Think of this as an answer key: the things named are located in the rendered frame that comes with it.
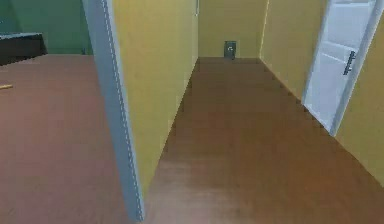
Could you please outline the grey bin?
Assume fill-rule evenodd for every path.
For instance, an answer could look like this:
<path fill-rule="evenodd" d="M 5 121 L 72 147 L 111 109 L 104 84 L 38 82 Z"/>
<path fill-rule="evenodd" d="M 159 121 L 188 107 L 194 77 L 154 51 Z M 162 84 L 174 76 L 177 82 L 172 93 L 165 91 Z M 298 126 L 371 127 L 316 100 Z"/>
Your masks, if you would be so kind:
<path fill-rule="evenodd" d="M 236 58 L 236 42 L 226 41 L 224 44 L 224 57 L 234 60 Z"/>

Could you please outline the white room door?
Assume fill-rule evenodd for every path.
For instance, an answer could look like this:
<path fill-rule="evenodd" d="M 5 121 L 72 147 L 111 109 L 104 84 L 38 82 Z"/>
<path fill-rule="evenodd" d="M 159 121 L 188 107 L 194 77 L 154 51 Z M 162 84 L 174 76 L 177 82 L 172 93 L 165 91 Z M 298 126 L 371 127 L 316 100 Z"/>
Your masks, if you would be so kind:
<path fill-rule="evenodd" d="M 302 103 L 327 132 L 340 126 L 384 0 L 328 0 Z M 351 51 L 352 71 L 343 75 Z"/>

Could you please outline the black cabinet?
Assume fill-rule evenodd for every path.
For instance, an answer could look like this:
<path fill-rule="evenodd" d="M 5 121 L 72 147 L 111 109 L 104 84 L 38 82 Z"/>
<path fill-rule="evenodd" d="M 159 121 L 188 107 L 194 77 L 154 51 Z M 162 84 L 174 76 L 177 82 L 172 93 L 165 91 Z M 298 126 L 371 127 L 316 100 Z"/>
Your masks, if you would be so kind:
<path fill-rule="evenodd" d="M 0 35 L 0 66 L 42 56 L 47 49 L 41 33 Z"/>

